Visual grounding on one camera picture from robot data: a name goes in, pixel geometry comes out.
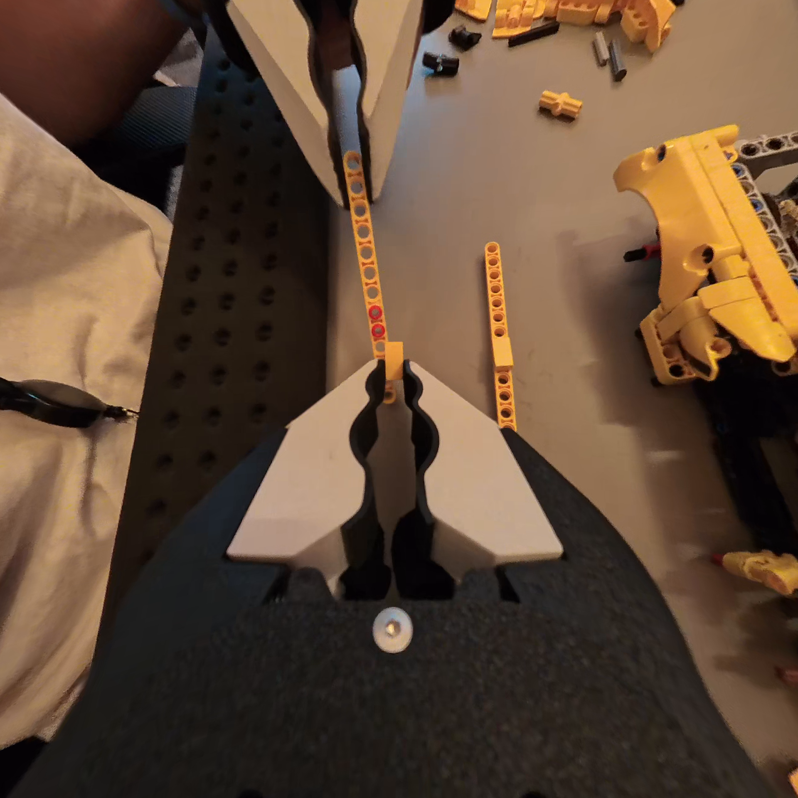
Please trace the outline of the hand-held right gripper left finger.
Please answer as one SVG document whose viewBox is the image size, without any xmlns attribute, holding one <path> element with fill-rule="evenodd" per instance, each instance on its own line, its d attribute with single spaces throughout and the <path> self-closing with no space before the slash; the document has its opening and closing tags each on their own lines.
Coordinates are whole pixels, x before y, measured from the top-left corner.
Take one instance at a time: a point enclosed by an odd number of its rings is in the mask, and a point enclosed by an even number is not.
<svg viewBox="0 0 798 798">
<path fill-rule="evenodd" d="M 314 569 L 335 596 L 384 594 L 384 531 L 368 463 L 384 389 L 384 361 L 369 361 L 287 425 L 229 559 Z"/>
</svg>

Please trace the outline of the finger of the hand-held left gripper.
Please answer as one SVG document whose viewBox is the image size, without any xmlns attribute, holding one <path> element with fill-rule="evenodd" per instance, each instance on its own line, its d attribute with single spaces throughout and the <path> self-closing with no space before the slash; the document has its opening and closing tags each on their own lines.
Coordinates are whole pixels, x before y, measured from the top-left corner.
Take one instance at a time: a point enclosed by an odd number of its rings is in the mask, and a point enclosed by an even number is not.
<svg viewBox="0 0 798 798">
<path fill-rule="evenodd" d="M 307 163 L 334 203 L 347 207 L 331 87 L 303 2 L 231 1 L 227 13 Z"/>
<path fill-rule="evenodd" d="M 423 1 L 354 2 L 354 63 L 361 78 L 357 131 L 371 201 L 382 193 L 394 154 L 423 22 Z"/>
</svg>

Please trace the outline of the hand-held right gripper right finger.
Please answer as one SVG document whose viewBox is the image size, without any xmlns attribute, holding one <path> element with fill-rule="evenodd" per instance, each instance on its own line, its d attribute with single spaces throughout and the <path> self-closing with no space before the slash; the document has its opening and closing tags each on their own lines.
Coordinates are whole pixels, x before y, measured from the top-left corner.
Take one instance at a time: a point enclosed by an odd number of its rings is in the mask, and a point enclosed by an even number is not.
<svg viewBox="0 0 798 798">
<path fill-rule="evenodd" d="M 402 518 L 402 594 L 454 595 L 472 572 L 561 559 L 504 430 L 412 361 L 403 386 L 415 504 Z"/>
</svg>

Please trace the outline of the long yellow brick beam assembly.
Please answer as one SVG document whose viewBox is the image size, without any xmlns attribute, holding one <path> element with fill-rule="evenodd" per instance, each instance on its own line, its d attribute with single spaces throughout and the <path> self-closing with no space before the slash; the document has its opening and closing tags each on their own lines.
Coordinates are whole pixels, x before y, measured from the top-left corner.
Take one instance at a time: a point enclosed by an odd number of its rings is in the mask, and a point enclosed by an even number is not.
<svg viewBox="0 0 798 798">
<path fill-rule="evenodd" d="M 388 334 L 374 243 L 374 227 L 366 192 L 365 170 L 362 155 L 356 151 L 346 152 L 343 155 L 343 167 L 357 255 L 357 267 L 362 284 L 365 313 L 369 329 L 369 339 L 374 357 L 384 361 L 384 344 L 388 342 Z M 369 305 L 373 304 L 378 304 L 383 309 L 383 318 L 379 323 L 384 325 L 386 335 L 385 339 L 381 341 L 374 341 L 370 332 L 371 326 L 375 323 L 372 323 L 369 319 L 367 308 Z"/>
</svg>

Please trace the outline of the small yellow brick connector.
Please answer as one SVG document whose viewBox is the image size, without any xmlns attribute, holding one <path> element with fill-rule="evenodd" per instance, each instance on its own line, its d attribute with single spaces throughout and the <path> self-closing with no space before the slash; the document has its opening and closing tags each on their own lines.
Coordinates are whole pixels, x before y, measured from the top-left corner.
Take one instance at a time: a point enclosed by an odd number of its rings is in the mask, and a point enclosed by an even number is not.
<svg viewBox="0 0 798 798">
<path fill-rule="evenodd" d="M 539 99 L 539 110 L 553 118 L 576 121 L 583 109 L 583 102 L 570 94 L 544 90 Z"/>
</svg>

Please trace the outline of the long yellow brick beam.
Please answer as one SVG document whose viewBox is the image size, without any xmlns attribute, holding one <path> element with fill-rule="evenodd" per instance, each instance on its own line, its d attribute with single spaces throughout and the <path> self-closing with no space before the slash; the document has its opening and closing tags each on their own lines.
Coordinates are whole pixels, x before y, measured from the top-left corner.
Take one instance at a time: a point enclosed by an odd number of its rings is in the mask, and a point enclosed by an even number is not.
<svg viewBox="0 0 798 798">
<path fill-rule="evenodd" d="M 500 245 L 497 242 L 488 242 L 485 244 L 484 266 L 488 300 L 488 322 L 493 354 L 492 337 L 503 334 L 509 336 L 504 273 L 502 269 Z M 515 392 L 512 371 L 513 367 L 509 371 L 497 372 L 494 370 L 493 364 L 493 385 L 497 424 L 502 429 L 516 431 Z"/>
</svg>

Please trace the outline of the yellow black brick car model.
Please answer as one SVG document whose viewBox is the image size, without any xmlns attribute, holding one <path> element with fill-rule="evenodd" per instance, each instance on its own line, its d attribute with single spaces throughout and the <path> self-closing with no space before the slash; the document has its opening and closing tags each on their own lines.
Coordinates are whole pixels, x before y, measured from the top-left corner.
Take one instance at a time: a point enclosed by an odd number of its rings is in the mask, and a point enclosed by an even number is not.
<svg viewBox="0 0 798 798">
<path fill-rule="evenodd" d="M 766 441 L 796 469 L 796 131 L 740 139 L 736 125 L 667 140 L 618 165 L 619 192 L 641 196 L 657 242 L 624 254 L 659 262 L 658 299 L 635 331 L 656 386 L 690 384 L 713 430 L 753 552 L 713 556 L 728 573 L 796 606 L 796 475 L 784 488 Z"/>
</svg>

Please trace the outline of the person's left forearm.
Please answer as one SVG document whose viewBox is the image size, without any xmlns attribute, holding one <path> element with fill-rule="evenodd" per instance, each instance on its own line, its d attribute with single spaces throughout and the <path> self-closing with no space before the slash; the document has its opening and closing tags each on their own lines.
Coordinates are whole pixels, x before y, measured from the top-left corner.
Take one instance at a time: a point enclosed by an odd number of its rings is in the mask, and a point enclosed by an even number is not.
<svg viewBox="0 0 798 798">
<path fill-rule="evenodd" d="M 2 1 L 1 90 L 63 145 L 115 125 L 187 33 L 199 1 Z"/>
</svg>

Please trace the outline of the grey desk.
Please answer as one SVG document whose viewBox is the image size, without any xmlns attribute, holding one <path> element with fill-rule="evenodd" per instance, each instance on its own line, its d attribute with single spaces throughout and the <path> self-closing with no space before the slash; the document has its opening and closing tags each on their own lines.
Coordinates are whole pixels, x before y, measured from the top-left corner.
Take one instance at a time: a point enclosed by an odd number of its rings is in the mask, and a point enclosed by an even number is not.
<svg viewBox="0 0 798 798">
<path fill-rule="evenodd" d="M 776 596 L 709 561 L 749 536 L 689 387 L 655 388 L 634 337 L 657 303 L 645 200 L 617 191 L 627 156 L 724 125 L 796 129 L 796 2 L 686 2 L 656 54 L 622 32 L 626 78 L 594 59 L 592 29 L 509 49 L 493 24 L 452 78 L 416 59 L 373 205 L 389 335 L 493 415 L 484 245 L 500 245 L 520 434 L 621 532 L 666 597 L 704 683 L 773 794 L 789 796 L 795 662 Z M 539 110 L 544 90 L 583 102 Z"/>
</svg>

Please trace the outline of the pile of yellow brick parts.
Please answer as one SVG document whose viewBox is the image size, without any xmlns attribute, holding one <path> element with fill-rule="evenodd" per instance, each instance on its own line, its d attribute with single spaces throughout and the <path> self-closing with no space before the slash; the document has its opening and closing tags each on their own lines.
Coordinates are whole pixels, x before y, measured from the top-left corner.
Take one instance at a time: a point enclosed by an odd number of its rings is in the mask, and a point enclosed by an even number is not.
<svg viewBox="0 0 798 798">
<path fill-rule="evenodd" d="M 633 44 L 656 52 L 671 31 L 671 18 L 682 2 L 671 1 L 457 1 L 455 9 L 477 22 L 495 10 L 493 38 L 525 34 L 541 20 L 568 25 L 606 25 L 619 17 L 621 30 Z"/>
</svg>

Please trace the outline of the light grey garment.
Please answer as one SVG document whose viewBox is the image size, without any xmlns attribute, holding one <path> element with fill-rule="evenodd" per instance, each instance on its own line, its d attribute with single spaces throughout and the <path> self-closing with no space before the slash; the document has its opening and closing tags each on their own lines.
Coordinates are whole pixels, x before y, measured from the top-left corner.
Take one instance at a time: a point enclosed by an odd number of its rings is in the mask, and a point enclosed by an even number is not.
<svg viewBox="0 0 798 798">
<path fill-rule="evenodd" d="M 2 96 L 1 366 L 140 407 L 172 224 Z M 2 411 L 1 744 L 48 741 L 91 665 L 134 421 Z"/>
</svg>

